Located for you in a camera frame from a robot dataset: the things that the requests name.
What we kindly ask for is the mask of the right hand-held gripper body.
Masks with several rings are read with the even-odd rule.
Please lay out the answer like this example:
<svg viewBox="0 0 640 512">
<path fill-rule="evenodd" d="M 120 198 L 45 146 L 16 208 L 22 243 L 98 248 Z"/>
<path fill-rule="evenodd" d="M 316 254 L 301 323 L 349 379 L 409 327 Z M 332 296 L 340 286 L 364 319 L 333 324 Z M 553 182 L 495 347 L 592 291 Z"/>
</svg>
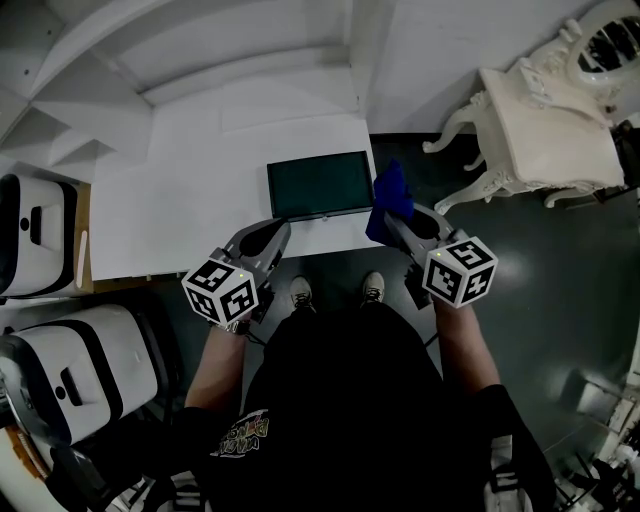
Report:
<svg viewBox="0 0 640 512">
<path fill-rule="evenodd" d="M 438 298 L 459 309 L 486 296 L 498 258 L 478 238 L 447 243 L 412 256 L 405 286 L 418 309 Z"/>
</svg>

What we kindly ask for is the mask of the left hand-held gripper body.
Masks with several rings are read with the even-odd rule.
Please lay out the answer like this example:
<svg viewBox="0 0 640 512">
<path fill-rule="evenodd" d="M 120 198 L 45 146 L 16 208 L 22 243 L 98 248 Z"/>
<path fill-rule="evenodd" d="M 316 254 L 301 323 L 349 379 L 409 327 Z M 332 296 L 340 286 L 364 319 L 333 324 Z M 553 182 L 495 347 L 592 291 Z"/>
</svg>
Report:
<svg viewBox="0 0 640 512">
<path fill-rule="evenodd" d="M 260 323 L 275 297 L 264 271 L 224 248 L 216 248 L 181 284 L 192 310 L 216 325 L 230 325 L 248 313 Z"/>
</svg>

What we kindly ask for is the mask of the blue cloth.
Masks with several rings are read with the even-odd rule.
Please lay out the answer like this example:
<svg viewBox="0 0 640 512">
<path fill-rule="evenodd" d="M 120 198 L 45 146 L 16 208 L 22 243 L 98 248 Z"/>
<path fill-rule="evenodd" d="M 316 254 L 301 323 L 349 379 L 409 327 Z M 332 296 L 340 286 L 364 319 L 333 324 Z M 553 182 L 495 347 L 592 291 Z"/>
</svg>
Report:
<svg viewBox="0 0 640 512">
<path fill-rule="evenodd" d="M 385 224 L 385 214 L 389 213 L 410 222 L 414 213 L 414 200 L 406 183 L 401 164 L 392 159 L 386 170 L 374 181 L 374 202 L 366 227 L 367 237 L 387 247 L 397 243 Z"/>
</svg>

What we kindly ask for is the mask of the dark rectangular tray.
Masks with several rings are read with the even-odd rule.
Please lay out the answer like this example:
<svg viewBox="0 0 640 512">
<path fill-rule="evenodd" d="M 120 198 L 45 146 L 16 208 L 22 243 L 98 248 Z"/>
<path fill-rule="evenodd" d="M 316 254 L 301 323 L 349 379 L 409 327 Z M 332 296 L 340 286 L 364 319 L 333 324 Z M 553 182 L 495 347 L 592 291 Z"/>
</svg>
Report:
<svg viewBox="0 0 640 512">
<path fill-rule="evenodd" d="M 289 221 L 368 212 L 374 201 L 364 151 L 321 155 L 267 165 L 272 216 Z"/>
</svg>

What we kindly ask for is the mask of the person's left forearm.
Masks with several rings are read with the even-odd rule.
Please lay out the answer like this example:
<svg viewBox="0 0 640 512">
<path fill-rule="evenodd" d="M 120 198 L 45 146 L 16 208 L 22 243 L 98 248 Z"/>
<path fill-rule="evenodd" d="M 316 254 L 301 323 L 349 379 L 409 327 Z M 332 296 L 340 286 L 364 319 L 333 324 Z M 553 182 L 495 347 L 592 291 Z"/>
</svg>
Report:
<svg viewBox="0 0 640 512">
<path fill-rule="evenodd" d="M 211 328 L 186 395 L 187 408 L 239 412 L 246 344 L 245 336 Z"/>
</svg>

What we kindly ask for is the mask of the person's right forearm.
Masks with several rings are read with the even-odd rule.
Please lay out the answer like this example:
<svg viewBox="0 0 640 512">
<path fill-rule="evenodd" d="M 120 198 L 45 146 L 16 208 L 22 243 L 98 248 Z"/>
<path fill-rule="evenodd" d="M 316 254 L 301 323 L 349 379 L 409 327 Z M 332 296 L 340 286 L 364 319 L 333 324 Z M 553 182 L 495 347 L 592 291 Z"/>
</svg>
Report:
<svg viewBox="0 0 640 512">
<path fill-rule="evenodd" d="M 444 381 L 457 392 L 474 395 L 501 383 L 471 305 L 456 309 L 434 299 Z"/>
</svg>

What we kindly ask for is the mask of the person's left shoe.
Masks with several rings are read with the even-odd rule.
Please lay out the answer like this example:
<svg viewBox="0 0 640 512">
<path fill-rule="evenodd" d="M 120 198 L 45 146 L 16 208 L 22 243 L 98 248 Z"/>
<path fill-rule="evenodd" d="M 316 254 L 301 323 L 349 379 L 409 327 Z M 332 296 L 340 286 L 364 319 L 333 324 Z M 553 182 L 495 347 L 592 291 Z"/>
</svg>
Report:
<svg viewBox="0 0 640 512">
<path fill-rule="evenodd" d="M 291 281 L 290 297 L 295 312 L 316 312 L 311 285 L 304 276 L 296 276 Z"/>
</svg>

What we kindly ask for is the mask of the person's shoe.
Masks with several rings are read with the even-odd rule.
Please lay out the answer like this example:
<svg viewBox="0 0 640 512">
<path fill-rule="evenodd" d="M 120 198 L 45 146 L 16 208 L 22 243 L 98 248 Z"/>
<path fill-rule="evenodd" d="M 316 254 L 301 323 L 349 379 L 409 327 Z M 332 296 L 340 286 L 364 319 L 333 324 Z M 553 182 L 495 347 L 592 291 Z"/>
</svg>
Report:
<svg viewBox="0 0 640 512">
<path fill-rule="evenodd" d="M 295 312 L 316 312 L 311 285 L 304 276 L 296 276 L 291 281 L 290 297 Z"/>
<path fill-rule="evenodd" d="M 364 279 L 362 305 L 382 303 L 385 295 L 385 280 L 380 272 L 372 271 Z"/>
</svg>

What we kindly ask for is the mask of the person's right shoe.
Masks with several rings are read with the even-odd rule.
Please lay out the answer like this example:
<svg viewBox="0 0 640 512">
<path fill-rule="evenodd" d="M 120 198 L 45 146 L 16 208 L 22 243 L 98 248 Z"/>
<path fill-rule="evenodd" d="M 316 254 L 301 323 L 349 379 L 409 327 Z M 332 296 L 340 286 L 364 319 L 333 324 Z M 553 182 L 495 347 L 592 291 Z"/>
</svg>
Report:
<svg viewBox="0 0 640 512">
<path fill-rule="evenodd" d="M 364 279 L 362 305 L 382 303 L 385 295 L 385 280 L 380 272 L 372 271 Z"/>
</svg>

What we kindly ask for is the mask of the white ornate dressing table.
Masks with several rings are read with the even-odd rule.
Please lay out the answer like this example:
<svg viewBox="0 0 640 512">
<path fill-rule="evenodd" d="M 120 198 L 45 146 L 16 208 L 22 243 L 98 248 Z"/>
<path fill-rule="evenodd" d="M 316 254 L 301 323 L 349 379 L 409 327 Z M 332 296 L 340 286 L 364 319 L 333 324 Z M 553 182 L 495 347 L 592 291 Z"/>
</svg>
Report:
<svg viewBox="0 0 640 512">
<path fill-rule="evenodd" d="M 542 75 L 548 105 L 526 94 L 520 67 Z M 640 81 L 640 6 L 610 0 L 581 19 L 569 19 L 555 39 L 508 70 L 482 68 L 483 88 L 456 110 L 440 138 L 424 153 L 445 149 L 466 125 L 475 129 L 479 154 L 467 165 L 485 171 L 440 200 L 435 209 L 547 189 L 551 208 L 561 199 L 620 187 L 624 171 L 611 130 L 616 99 Z"/>
</svg>

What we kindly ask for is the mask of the white machine with black trim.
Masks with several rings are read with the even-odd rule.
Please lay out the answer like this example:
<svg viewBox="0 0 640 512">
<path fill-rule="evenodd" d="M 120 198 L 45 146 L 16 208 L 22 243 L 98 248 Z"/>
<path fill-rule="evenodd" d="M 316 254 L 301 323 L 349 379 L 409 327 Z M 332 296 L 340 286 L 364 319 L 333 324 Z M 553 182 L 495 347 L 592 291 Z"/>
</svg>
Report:
<svg viewBox="0 0 640 512">
<path fill-rule="evenodd" d="M 0 178 L 0 298 L 73 291 L 78 190 L 16 174 Z"/>
<path fill-rule="evenodd" d="M 160 373 L 142 314 L 106 304 L 0 336 L 0 383 L 28 434 L 71 446 L 154 399 Z"/>
</svg>

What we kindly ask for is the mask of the person's black printed t-shirt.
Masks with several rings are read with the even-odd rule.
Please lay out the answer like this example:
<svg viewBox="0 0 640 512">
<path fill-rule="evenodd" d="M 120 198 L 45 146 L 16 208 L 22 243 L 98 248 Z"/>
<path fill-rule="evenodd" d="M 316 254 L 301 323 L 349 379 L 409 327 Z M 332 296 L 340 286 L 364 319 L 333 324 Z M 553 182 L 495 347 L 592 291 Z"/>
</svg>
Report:
<svg viewBox="0 0 640 512">
<path fill-rule="evenodd" d="M 443 379 L 391 307 L 293 312 L 236 414 L 184 408 L 167 447 L 216 510 L 486 512 L 520 498 L 551 512 L 545 457 L 500 383 Z"/>
</svg>

